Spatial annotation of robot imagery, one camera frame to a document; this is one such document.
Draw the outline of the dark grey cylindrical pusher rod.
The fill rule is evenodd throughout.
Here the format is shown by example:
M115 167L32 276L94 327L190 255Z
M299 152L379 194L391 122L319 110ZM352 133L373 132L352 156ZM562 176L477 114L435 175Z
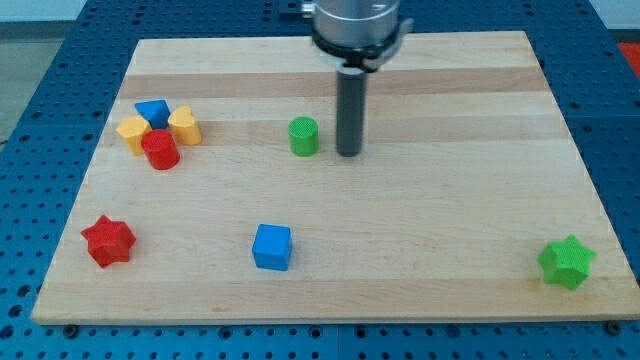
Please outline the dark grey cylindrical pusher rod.
M367 75L337 73L336 151L357 156L362 149Z

